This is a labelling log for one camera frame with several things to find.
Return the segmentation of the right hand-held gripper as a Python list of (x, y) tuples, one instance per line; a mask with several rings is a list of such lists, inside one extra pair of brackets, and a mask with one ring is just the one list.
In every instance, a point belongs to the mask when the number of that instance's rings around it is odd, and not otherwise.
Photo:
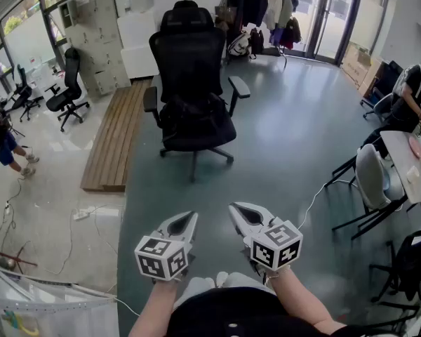
[[(265, 208), (248, 202), (232, 202), (229, 215), (257, 270), (279, 272), (300, 257), (303, 235), (289, 220), (283, 221)], [(268, 225), (259, 232), (253, 225)]]

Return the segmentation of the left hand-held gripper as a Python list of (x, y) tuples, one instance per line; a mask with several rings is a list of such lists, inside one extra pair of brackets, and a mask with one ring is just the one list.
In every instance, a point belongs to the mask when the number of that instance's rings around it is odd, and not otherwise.
[(195, 211), (182, 212), (144, 235), (134, 250), (140, 274), (168, 282), (186, 273), (196, 258), (191, 251), (198, 217)]

